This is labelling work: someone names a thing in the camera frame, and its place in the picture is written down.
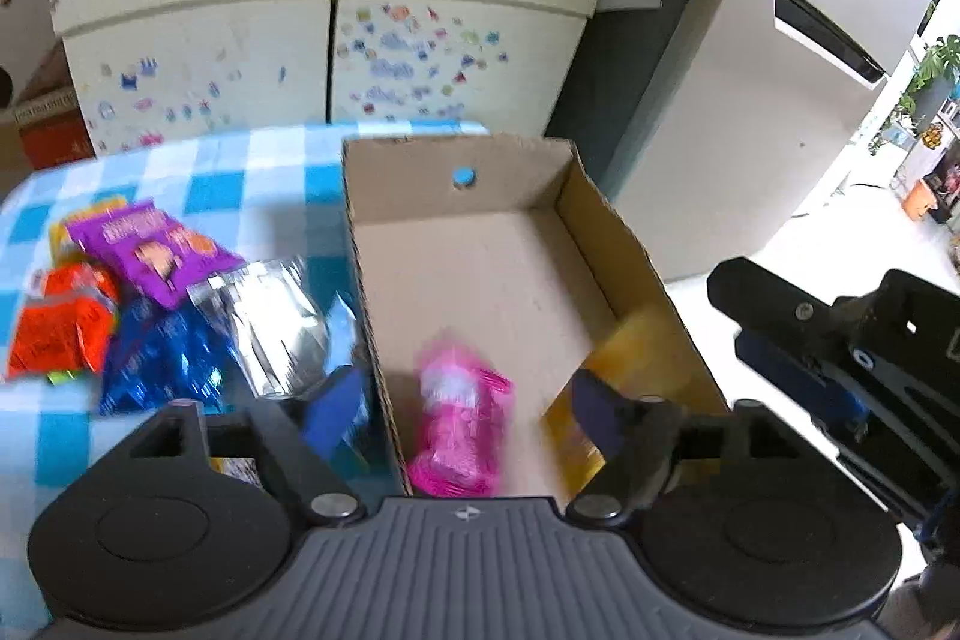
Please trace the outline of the purple noodle snack bag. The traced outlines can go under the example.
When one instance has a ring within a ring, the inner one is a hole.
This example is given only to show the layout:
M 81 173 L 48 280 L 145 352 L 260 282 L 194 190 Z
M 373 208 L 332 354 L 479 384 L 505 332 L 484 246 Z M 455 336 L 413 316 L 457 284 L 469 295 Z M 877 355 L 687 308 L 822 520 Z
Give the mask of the purple noodle snack bag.
M 194 284 L 244 265 L 242 257 L 151 202 L 96 214 L 67 230 L 88 257 L 166 310 L 176 310 Z

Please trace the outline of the orange snack bag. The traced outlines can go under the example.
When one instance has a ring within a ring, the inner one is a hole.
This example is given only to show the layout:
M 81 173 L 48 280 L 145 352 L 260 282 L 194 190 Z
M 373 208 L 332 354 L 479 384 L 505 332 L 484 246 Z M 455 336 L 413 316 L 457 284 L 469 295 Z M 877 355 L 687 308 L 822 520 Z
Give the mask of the orange snack bag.
M 34 275 L 8 348 L 7 377 L 103 372 L 121 308 L 109 269 L 78 262 Z

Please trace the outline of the red brown carton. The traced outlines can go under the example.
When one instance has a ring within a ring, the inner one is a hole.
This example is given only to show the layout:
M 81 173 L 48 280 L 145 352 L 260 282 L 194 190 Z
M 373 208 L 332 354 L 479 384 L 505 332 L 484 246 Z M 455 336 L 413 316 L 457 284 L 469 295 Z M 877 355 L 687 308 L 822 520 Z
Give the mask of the red brown carton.
M 2 110 L 2 145 L 16 164 L 46 170 L 94 156 L 62 42 L 34 70 L 23 91 Z

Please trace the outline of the pink snack bag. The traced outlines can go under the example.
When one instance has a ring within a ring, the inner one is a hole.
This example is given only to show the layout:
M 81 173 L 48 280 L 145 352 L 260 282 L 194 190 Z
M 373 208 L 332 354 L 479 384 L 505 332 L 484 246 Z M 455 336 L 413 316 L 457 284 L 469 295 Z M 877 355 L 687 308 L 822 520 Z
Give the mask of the pink snack bag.
M 418 361 L 420 435 L 409 463 L 420 494 L 439 498 L 498 494 L 514 406 L 514 383 L 451 335 L 428 344 Z

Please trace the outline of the green snack packet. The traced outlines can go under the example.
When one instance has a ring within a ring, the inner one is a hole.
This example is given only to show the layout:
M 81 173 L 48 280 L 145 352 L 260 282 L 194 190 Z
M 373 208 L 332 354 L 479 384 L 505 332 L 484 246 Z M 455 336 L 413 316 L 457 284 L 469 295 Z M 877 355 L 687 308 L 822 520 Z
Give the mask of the green snack packet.
M 87 376 L 86 370 L 53 370 L 53 372 L 47 372 L 46 380 L 52 386 L 60 386 L 75 380 L 83 380 Z

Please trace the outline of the potted green plant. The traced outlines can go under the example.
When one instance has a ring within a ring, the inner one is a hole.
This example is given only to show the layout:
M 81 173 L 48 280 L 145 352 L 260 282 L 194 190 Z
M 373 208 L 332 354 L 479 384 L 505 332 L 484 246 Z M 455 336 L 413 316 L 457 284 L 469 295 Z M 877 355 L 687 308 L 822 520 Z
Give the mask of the potted green plant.
M 893 142 L 900 131 L 924 135 L 957 85 L 958 35 L 937 37 L 924 47 L 923 58 L 884 125 L 869 143 L 869 152 L 875 154 L 885 143 Z

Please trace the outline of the yellow waffle packet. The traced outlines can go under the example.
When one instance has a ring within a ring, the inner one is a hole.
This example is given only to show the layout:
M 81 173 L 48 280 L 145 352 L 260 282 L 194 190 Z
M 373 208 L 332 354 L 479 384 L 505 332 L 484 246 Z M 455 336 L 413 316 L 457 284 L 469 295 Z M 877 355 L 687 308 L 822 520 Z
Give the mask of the yellow waffle packet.
M 574 370 L 540 417 L 566 498 L 579 494 L 628 439 L 661 392 L 643 390 L 651 369 L 652 328 L 640 312 L 624 319 Z

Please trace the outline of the cream cabinet with stickers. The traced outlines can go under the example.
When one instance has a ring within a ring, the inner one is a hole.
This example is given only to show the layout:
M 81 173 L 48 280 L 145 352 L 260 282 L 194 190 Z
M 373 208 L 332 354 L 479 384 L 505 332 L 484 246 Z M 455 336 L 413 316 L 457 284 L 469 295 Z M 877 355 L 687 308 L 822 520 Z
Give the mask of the cream cabinet with stickers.
M 544 133 L 599 0 L 50 0 L 94 151 L 267 125 Z

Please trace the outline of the cardboard milk box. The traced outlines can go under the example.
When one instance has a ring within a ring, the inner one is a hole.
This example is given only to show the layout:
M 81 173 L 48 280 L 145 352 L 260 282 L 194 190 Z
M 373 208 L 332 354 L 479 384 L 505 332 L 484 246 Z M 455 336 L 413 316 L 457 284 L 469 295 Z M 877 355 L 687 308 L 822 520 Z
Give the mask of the cardboard milk box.
M 573 143 L 356 138 L 342 174 L 359 307 L 400 471 L 420 440 L 416 364 L 439 338 L 459 339 L 514 385 L 501 494 L 571 498 L 542 414 L 630 317 L 641 325 L 641 395 L 726 413 L 646 248 Z

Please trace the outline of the blue foil snack bag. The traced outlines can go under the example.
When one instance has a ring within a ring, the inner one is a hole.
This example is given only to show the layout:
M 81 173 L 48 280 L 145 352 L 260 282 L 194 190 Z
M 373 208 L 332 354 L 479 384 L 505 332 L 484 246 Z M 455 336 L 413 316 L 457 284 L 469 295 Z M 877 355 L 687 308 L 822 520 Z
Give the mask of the blue foil snack bag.
M 176 399 L 219 413 L 233 365 L 231 342 L 192 302 L 167 310 L 145 296 L 133 298 L 107 348 L 98 414 L 144 413 Z

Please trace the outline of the beige refrigerator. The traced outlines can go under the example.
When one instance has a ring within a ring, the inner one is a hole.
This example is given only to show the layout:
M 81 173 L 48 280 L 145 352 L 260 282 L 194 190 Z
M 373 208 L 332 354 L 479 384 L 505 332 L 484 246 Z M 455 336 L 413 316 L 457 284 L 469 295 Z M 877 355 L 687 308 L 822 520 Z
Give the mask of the beige refrigerator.
M 599 0 L 548 133 L 666 280 L 750 255 L 866 119 L 931 0 Z

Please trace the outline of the silver foil snack bag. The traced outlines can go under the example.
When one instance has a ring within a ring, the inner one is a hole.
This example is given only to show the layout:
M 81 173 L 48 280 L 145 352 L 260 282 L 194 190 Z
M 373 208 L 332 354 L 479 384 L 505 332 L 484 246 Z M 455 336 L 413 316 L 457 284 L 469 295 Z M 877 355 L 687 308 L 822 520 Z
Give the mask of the silver foil snack bag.
M 223 271 L 187 296 L 228 339 L 254 398 L 301 396 L 325 377 L 329 331 L 299 257 Z

